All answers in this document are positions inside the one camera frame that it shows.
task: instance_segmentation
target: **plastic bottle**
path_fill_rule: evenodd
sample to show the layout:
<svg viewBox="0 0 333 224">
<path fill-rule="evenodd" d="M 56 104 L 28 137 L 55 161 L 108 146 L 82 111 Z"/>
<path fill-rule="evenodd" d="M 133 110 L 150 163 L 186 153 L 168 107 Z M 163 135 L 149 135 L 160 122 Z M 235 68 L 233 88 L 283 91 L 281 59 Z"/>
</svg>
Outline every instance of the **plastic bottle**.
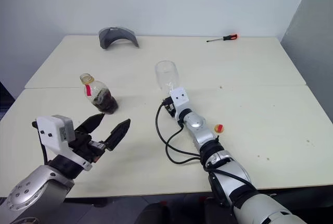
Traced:
<svg viewBox="0 0 333 224">
<path fill-rule="evenodd" d="M 88 73 L 80 75 L 81 82 L 85 85 L 84 95 L 94 104 L 99 111 L 105 114 L 113 114 L 118 108 L 116 99 L 111 96 L 108 87 L 95 79 Z"/>
</svg>

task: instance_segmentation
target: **white table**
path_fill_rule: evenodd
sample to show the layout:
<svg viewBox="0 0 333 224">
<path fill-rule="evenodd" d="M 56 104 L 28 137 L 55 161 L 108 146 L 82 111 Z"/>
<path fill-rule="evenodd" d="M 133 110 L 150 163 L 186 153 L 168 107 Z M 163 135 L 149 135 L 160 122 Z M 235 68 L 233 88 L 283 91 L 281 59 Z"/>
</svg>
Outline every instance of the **white table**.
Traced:
<svg viewBox="0 0 333 224">
<path fill-rule="evenodd" d="M 154 66 L 176 63 L 182 86 L 216 89 L 226 85 L 304 85 L 305 82 L 276 38 L 239 38 L 206 43 L 212 38 L 138 36 L 99 46 L 98 36 L 66 36 L 25 88 L 81 87 L 80 74 L 90 73 L 109 88 L 151 92 L 157 87 Z"/>
<path fill-rule="evenodd" d="M 243 164 L 259 189 L 333 184 L 333 126 L 306 85 L 224 86 L 187 92 L 210 128 L 217 123 L 225 126 L 222 145 Z M 208 175 L 199 163 L 175 165 L 164 153 L 154 125 L 163 94 L 127 88 L 114 88 L 113 94 L 120 108 L 104 117 L 93 140 L 105 139 L 127 118 L 132 120 L 131 127 L 113 152 L 106 152 L 91 171 L 78 176 L 68 197 L 209 191 Z M 31 127 L 35 117 L 65 115 L 78 126 L 96 113 L 82 88 L 24 90 L 0 121 L 0 196 L 7 196 L 43 162 L 37 132 Z M 159 125 L 165 137 L 178 129 L 165 110 Z M 195 151 L 186 131 L 173 144 Z M 184 158 L 170 153 L 175 159 Z"/>
</svg>

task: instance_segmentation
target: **gray plastic object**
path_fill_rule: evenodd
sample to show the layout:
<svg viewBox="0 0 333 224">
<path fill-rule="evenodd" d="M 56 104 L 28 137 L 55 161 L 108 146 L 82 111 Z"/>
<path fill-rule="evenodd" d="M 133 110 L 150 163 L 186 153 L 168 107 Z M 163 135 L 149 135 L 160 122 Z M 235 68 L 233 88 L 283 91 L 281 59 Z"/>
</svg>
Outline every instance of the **gray plastic object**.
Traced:
<svg viewBox="0 0 333 224">
<path fill-rule="evenodd" d="M 109 27 L 98 32 L 100 47 L 107 49 L 111 43 L 118 39 L 130 40 L 136 47 L 139 47 L 135 34 L 132 30 L 123 27 Z"/>
</svg>

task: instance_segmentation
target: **gray wall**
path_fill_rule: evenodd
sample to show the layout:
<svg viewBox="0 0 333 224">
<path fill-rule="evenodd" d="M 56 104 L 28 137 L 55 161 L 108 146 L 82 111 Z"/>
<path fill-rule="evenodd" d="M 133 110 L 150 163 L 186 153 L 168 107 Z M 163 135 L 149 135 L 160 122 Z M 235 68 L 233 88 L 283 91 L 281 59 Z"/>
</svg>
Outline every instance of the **gray wall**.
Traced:
<svg viewBox="0 0 333 224">
<path fill-rule="evenodd" d="M 333 0 L 302 0 L 281 44 L 333 122 Z"/>
<path fill-rule="evenodd" d="M 17 97 L 66 34 L 282 38 L 301 0 L 0 0 L 0 81 Z"/>
</svg>

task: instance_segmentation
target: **black cable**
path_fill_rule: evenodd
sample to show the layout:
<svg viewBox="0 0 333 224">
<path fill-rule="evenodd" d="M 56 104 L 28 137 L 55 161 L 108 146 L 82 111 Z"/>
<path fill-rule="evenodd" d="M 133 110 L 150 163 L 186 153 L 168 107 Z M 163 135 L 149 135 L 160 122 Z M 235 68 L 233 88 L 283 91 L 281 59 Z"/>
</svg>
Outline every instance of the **black cable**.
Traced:
<svg viewBox="0 0 333 224">
<path fill-rule="evenodd" d="M 167 140 L 166 144 L 165 144 L 165 153 L 167 155 L 167 157 L 169 158 L 169 160 L 175 164 L 184 164 L 184 163 L 187 163 L 191 160 L 200 160 L 199 157 L 192 157 L 190 159 L 187 159 L 187 160 L 184 160 L 184 161 L 175 161 L 174 159 L 171 158 L 171 156 L 169 155 L 169 152 L 168 152 L 168 147 L 170 146 L 169 145 L 169 142 L 171 141 L 172 138 L 174 138 L 176 135 L 178 135 L 182 130 L 184 129 L 184 125 L 181 126 L 181 129 L 179 129 L 176 133 L 174 133 L 172 136 L 170 136 L 170 138 Z"/>
<path fill-rule="evenodd" d="M 232 173 L 228 173 L 228 172 L 226 172 L 226 171 L 222 171 L 222 170 L 215 169 L 215 168 L 211 168 L 211 169 L 209 169 L 209 168 L 204 168 L 204 170 L 205 170 L 206 172 L 219 173 L 219 174 L 221 174 L 221 175 L 224 175 L 224 176 L 228 176 L 228 177 L 234 178 L 235 180 L 240 181 L 240 182 L 244 183 L 245 185 L 249 186 L 249 187 L 252 188 L 253 190 L 257 190 L 257 189 L 251 184 L 251 182 L 249 182 L 249 181 L 247 181 L 247 180 L 245 180 L 245 179 L 243 179 L 243 178 L 241 178 L 241 177 L 238 177 L 238 176 L 236 176 L 236 175 L 233 175 Z"/>
<path fill-rule="evenodd" d="M 167 145 L 169 148 L 171 148 L 172 150 L 175 150 L 176 152 L 179 152 L 179 153 L 182 153 L 182 154 L 185 154 L 185 155 L 193 155 L 193 156 L 198 156 L 198 157 L 200 157 L 200 155 L 198 155 L 198 154 L 195 154 L 195 153 L 190 153 L 190 152 L 186 152 L 186 151 L 182 151 L 182 150 L 179 150 L 179 149 L 176 149 L 175 147 L 173 147 L 173 146 L 171 146 L 168 142 L 166 142 L 165 140 L 164 140 L 164 138 L 162 137 L 162 135 L 161 135 L 161 133 L 160 133 L 160 130 L 159 130 L 159 128 L 158 128 L 158 116 L 159 116 L 159 114 L 160 114 L 160 111 L 161 111 L 161 108 L 163 107 L 163 104 L 161 104 L 160 106 L 159 106 L 159 108 L 158 108 L 158 110 L 157 110 L 157 112 L 156 112 L 156 116 L 155 116 L 155 127 L 156 127 L 156 131 L 157 131 L 157 134 L 158 134 L 158 136 L 159 136 L 159 138 L 162 140 L 162 142 L 165 144 L 165 145 Z"/>
<path fill-rule="evenodd" d="M 41 148 L 42 148 L 43 159 L 44 159 L 44 165 L 47 165 L 48 160 L 47 160 L 46 148 L 45 148 L 44 144 L 42 143 L 42 140 L 41 140 L 41 137 L 40 137 L 40 133 L 39 133 L 39 131 L 38 131 L 38 137 L 39 137 L 39 139 L 40 139 L 40 144 L 41 144 Z"/>
</svg>

